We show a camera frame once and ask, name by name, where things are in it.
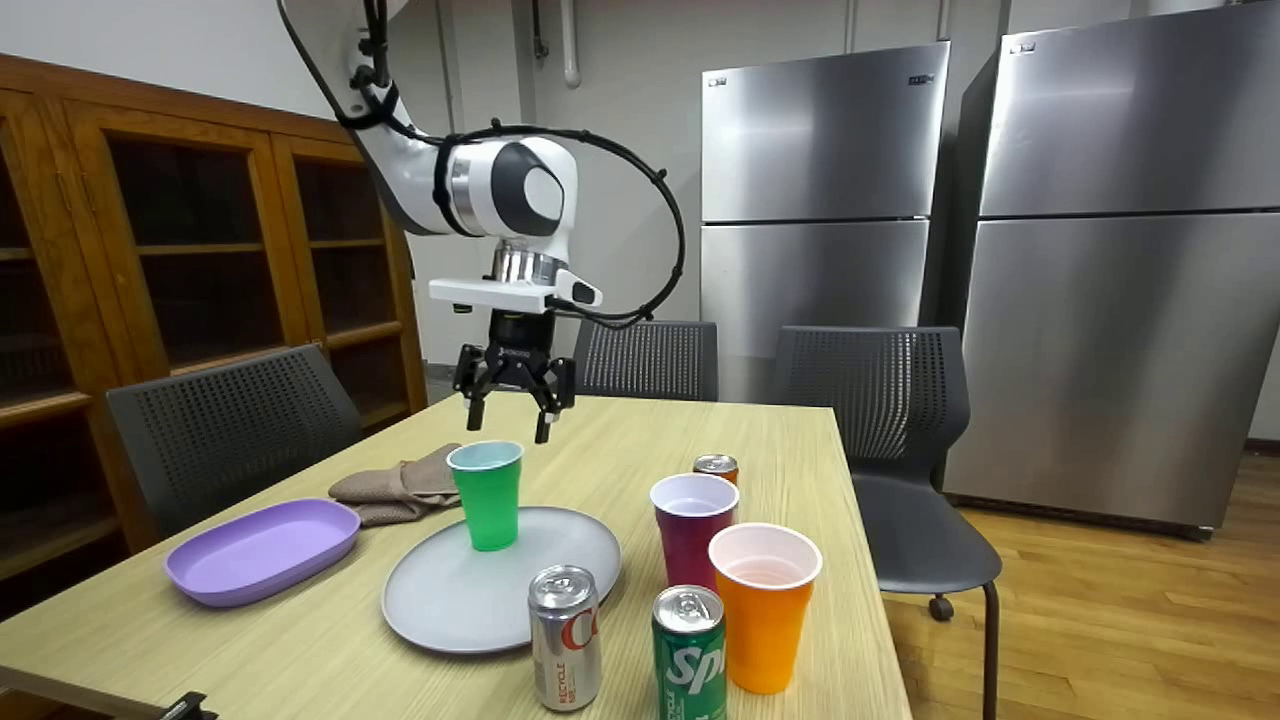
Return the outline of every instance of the chair leg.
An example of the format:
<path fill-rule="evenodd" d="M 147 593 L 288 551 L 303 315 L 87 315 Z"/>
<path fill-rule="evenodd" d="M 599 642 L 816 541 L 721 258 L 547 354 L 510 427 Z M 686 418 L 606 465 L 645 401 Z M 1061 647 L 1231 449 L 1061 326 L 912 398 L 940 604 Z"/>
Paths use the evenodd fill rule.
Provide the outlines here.
<path fill-rule="evenodd" d="M 997 673 L 1001 673 L 1001 593 L 984 584 L 987 598 L 987 627 L 984 627 L 984 720 L 997 720 Z"/>

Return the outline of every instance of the purple cup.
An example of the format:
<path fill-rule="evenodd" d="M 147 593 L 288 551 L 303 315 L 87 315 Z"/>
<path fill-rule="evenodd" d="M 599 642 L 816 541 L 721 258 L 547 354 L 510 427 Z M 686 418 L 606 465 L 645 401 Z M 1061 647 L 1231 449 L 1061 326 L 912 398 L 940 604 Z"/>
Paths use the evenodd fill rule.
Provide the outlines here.
<path fill-rule="evenodd" d="M 649 502 L 662 536 L 669 584 L 714 589 L 709 543 L 721 529 L 730 524 L 738 488 L 724 475 L 684 473 L 655 479 L 649 488 Z"/>

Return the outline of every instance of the cloth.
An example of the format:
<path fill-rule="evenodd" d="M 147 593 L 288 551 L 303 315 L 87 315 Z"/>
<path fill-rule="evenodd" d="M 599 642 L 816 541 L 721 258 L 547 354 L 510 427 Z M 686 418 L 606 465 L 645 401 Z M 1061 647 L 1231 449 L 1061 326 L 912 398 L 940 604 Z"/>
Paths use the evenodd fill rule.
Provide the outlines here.
<path fill-rule="evenodd" d="M 436 449 L 430 457 L 403 459 L 395 469 L 353 473 L 327 488 L 332 502 L 361 513 L 361 529 L 374 524 L 410 524 L 429 513 L 456 507 L 456 483 L 443 457 L 456 443 Z"/>

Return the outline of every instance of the sprite can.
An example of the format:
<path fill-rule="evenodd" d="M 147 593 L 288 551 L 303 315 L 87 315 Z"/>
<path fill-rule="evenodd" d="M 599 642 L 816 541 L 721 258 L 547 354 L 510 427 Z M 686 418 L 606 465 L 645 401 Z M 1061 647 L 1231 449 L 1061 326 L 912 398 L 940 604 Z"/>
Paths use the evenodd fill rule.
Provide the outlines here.
<path fill-rule="evenodd" d="M 655 716 L 724 720 L 724 604 L 700 584 L 672 584 L 651 604 Z"/>

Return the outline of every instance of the refrigerator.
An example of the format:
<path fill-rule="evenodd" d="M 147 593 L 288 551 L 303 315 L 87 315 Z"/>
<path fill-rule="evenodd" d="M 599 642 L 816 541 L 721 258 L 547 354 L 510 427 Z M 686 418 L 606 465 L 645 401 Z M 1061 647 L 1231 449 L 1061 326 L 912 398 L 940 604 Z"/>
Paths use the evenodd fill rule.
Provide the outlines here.
<path fill-rule="evenodd" d="M 960 174 L 944 488 L 1212 536 L 1280 326 L 1280 5 L 1003 35 Z"/>
<path fill-rule="evenodd" d="M 770 401 L 779 326 L 916 326 L 946 43 L 702 74 L 700 287 L 721 401 Z"/>

